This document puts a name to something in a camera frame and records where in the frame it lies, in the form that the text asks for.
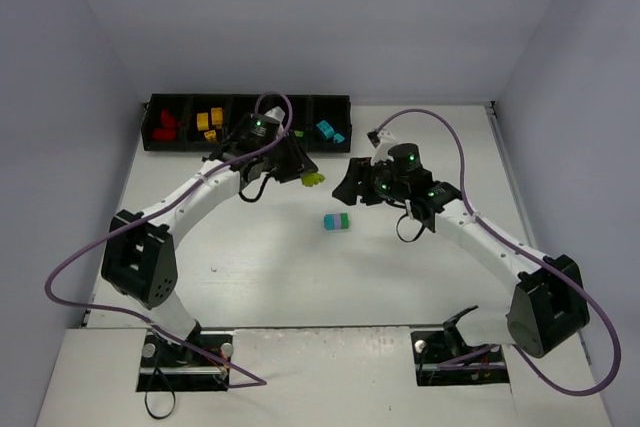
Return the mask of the lilac and lime lego stack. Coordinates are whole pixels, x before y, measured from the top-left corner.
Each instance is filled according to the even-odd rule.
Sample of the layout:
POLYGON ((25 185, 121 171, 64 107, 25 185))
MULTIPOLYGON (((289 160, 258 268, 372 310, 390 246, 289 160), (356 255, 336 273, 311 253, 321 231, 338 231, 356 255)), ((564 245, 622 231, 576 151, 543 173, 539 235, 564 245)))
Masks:
POLYGON ((325 181, 325 176, 319 172, 310 172, 300 178, 304 187, 314 187, 325 181))

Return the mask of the orange butterfly lego block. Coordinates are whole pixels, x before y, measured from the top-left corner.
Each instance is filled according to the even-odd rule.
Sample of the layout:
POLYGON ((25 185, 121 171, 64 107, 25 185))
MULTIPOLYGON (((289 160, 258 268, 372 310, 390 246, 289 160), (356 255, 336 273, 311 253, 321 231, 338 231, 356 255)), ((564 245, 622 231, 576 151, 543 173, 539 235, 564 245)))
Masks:
POLYGON ((224 109, 221 107, 214 107, 210 112, 211 125, 214 128, 221 128, 224 123, 224 109))

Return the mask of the teal flower lego block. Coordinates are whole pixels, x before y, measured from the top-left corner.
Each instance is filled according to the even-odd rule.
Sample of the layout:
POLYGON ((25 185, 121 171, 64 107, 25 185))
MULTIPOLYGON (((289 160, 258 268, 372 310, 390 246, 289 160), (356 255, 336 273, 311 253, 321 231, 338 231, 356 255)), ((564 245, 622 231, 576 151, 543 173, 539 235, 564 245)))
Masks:
POLYGON ((324 141, 330 141, 335 135, 334 128, 326 120, 318 122, 316 124, 316 129, 324 141))

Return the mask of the small orange lego brick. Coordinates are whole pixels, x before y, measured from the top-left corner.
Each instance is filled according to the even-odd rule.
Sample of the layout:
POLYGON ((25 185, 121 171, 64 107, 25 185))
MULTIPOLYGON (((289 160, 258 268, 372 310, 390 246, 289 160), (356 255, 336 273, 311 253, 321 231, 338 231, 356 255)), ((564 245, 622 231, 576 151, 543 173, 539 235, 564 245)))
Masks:
POLYGON ((204 134, 204 140, 208 143, 216 143, 217 142, 217 133, 215 130, 206 131, 204 134))

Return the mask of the teal lilac green lego stack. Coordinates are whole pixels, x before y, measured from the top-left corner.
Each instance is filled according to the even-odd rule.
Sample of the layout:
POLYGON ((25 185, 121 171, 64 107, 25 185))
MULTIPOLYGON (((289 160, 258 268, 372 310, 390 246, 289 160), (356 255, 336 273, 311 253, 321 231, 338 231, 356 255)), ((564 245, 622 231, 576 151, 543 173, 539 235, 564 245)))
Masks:
POLYGON ((326 231, 347 230, 350 228, 350 219, 347 213, 326 214, 323 218, 323 227, 326 231))

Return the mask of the yellow long lego brick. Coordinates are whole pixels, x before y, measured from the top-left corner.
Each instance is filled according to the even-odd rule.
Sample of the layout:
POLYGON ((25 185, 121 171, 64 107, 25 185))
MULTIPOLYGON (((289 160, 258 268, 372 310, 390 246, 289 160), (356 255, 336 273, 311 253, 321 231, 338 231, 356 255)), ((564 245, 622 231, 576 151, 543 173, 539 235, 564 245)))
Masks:
POLYGON ((196 127, 197 127, 197 130, 200 132, 205 132, 210 129, 208 112, 199 112, 196 115, 196 127))

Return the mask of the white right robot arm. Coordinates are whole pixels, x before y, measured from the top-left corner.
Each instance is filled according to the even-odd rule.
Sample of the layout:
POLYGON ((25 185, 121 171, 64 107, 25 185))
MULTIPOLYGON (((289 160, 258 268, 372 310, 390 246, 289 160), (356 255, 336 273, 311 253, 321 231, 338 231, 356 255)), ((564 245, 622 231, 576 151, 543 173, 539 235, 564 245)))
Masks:
POLYGON ((500 229, 472 216, 461 191, 437 181, 421 164, 412 143, 381 146, 385 158, 354 157, 332 195, 342 203, 387 203, 404 210, 430 231, 455 244, 511 294, 507 313, 482 313, 472 306, 443 325, 454 354, 490 344, 514 344, 542 358, 590 321, 582 283, 568 256, 551 258, 520 245, 500 229))

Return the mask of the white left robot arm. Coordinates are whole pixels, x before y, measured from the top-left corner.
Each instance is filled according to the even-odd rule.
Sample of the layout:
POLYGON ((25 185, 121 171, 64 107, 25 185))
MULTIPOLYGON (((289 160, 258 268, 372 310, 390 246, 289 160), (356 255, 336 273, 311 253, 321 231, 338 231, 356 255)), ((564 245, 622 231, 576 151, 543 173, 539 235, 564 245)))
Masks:
POLYGON ((300 181, 305 187, 323 182, 316 164, 284 127, 279 107, 245 115, 174 192, 140 212, 122 210, 112 219, 101 276, 136 302, 168 341, 193 342, 200 330, 175 292, 176 250, 183 238, 221 203, 242 197, 256 180, 300 181))

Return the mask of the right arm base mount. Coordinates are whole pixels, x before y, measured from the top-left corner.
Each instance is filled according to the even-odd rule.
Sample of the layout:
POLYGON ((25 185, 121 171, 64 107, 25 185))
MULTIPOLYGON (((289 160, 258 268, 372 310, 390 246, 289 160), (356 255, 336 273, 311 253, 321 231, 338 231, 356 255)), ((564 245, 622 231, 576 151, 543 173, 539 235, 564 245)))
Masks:
POLYGON ((510 376, 499 346, 468 347, 439 329, 412 329, 410 340, 418 387, 507 385, 510 376))

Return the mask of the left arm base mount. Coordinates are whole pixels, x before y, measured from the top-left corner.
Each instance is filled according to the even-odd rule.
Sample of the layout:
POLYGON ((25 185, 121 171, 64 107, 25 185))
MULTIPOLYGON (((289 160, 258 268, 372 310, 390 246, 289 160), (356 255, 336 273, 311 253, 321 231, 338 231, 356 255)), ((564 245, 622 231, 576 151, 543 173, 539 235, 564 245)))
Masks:
POLYGON ((146 332, 137 392, 224 392, 228 388, 229 369, 220 362, 146 332))

